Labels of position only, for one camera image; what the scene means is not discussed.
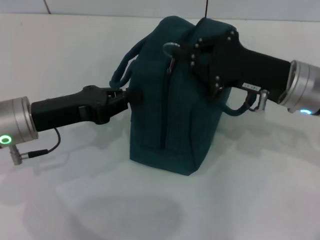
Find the fabric bag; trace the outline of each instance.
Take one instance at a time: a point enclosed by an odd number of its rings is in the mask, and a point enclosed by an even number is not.
[[[170,16],[126,54],[110,86],[120,88],[130,80],[129,89],[143,94],[143,104],[131,106],[131,160],[188,176],[205,159],[222,112],[238,116],[248,109],[244,105],[238,110],[226,106],[230,88],[208,100],[208,89],[190,74],[189,63],[172,61],[163,49],[166,43],[193,46],[199,38],[232,30],[236,29],[208,18],[194,26]]]

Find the black cable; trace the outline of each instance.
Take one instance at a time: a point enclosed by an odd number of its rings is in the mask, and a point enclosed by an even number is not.
[[[42,156],[42,155],[49,154],[53,150],[55,150],[61,143],[61,135],[60,135],[58,129],[54,128],[54,130],[55,130],[56,134],[58,135],[58,142],[53,148],[51,148],[50,150],[43,149],[43,150],[38,150],[38,151],[29,151],[28,153],[24,153],[22,155],[28,155],[28,158],[32,159],[32,158],[35,158],[35,157],[39,157],[39,156]]]
[[[51,14],[51,11],[50,11],[49,6],[47,4],[47,0],[43,0],[43,1],[44,1],[44,5],[46,7],[46,11],[48,12],[48,14]]]
[[[251,98],[252,95],[253,95],[252,92],[248,92],[248,94],[247,94],[247,96],[246,96],[246,98],[245,98],[244,104],[245,104],[246,108],[247,108],[249,111],[255,112],[255,109],[251,108],[252,105],[249,104],[249,100],[250,100],[250,98]]]
[[[205,17],[205,18],[207,18],[208,2],[209,2],[209,0],[206,0],[206,4],[205,4],[205,14],[204,14],[204,17]]]
[[[48,153],[51,153],[53,150],[55,150],[57,147],[59,147],[60,143],[61,143],[61,135],[60,135],[60,132],[58,131],[58,129],[54,128],[56,134],[58,135],[58,142],[57,144],[51,148],[50,150],[48,150]]]

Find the green indicator light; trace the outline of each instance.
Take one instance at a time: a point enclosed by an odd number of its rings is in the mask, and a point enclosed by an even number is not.
[[[9,144],[12,142],[12,138],[8,135],[0,136],[0,144]]]

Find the cylindrical metal joint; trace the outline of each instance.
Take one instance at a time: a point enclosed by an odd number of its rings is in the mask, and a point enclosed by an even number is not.
[[[0,148],[38,138],[27,97],[0,102]]]
[[[256,112],[263,113],[266,110],[267,100],[268,100],[269,92],[267,90],[261,90],[260,97],[259,97],[259,103],[256,108]]]
[[[21,155],[19,153],[17,146],[11,145],[11,146],[9,146],[9,148],[10,148],[10,154],[11,154],[11,158],[13,160],[13,164],[16,166],[22,164],[22,158],[21,158]]]
[[[311,114],[320,109],[320,68],[294,60],[291,63],[286,92],[279,104],[290,113],[306,110]]]

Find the white wall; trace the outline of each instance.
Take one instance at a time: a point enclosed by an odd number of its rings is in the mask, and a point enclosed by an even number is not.
[[[73,15],[182,18],[204,16],[206,0],[47,0],[51,13]]]
[[[204,16],[206,0],[46,0],[52,14],[182,18]],[[215,19],[320,21],[318,0],[209,0]],[[44,0],[0,0],[0,13],[47,13]]]
[[[209,0],[214,19],[320,21],[319,0]]]
[[[0,0],[0,13],[46,14],[44,0]]]

